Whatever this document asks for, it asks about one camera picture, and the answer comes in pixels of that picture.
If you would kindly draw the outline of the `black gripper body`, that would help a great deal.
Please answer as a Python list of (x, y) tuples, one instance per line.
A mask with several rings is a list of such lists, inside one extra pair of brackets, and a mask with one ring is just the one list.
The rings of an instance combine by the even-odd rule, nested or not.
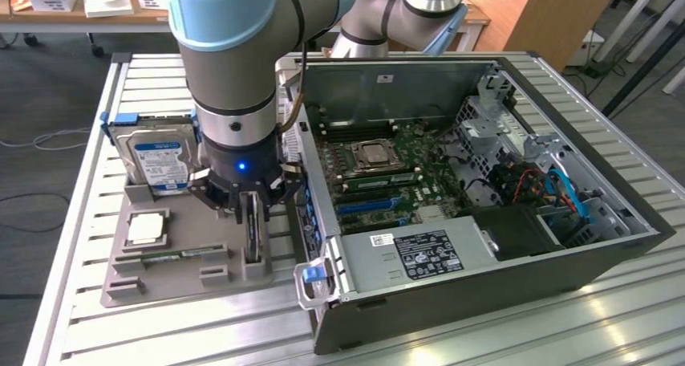
[(238, 182), (242, 190), (258, 191), (258, 182), (280, 165), (278, 135), (272, 132), (260, 142), (247, 146), (227, 146), (204, 136), (210, 170), (228, 181)]

